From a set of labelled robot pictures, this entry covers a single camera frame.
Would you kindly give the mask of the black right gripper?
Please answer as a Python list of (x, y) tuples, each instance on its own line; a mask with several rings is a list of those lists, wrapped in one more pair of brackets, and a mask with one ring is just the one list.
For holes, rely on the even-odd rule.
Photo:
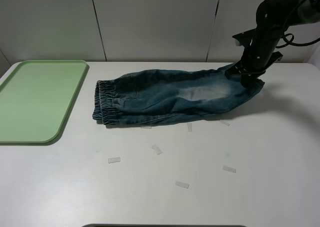
[(282, 37), (280, 28), (254, 28), (232, 36), (238, 46), (243, 46), (241, 59), (228, 68), (224, 75), (227, 79), (241, 76), (240, 83), (250, 88), (257, 81), (257, 75), (266, 71), (274, 62), (280, 61), (283, 55), (275, 51)]

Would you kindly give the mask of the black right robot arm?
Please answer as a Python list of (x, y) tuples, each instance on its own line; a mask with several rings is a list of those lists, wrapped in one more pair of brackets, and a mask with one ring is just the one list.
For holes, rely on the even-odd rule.
[(264, 0), (256, 11), (256, 27), (233, 36), (244, 51), (241, 59), (225, 71), (225, 77), (239, 76), (241, 84), (247, 87), (282, 59), (278, 49), (307, 47), (320, 41), (296, 43), (293, 38), (287, 38), (289, 27), (319, 21), (320, 0)]

